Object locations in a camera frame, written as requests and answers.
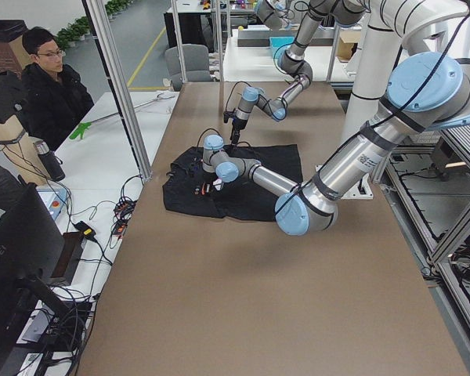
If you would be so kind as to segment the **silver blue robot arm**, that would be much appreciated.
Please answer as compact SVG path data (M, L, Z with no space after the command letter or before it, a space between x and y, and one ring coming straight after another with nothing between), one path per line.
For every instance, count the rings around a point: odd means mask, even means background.
M238 107L224 113L232 123L230 139L237 143L253 107L274 121L287 116L291 102L313 80L313 69L305 51L326 16L341 27L355 25L369 16L361 48L342 137L353 135L353 122L374 112L374 103L389 96L390 115L372 124L380 128L390 120L435 109L432 101L442 75L438 69L449 57L470 84L470 3L463 1L310 1L291 44L281 49L277 66L293 78L276 99L265 97L259 88L247 87Z
M278 197L275 220L288 235L325 230L338 217L337 202L409 135L433 124L470 124L470 58L439 52L406 58L389 77L376 114L346 140L306 183L298 184L256 159L231 157L221 136L204 139L202 168L212 180L240 177Z

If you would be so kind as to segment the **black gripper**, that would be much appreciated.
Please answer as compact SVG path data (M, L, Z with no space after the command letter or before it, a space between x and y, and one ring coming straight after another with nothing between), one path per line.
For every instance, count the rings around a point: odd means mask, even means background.
M229 119L232 120L232 130L230 133L230 141L238 142L240 139L240 131L245 129L246 120L239 118L234 111L224 111L223 122L226 124Z

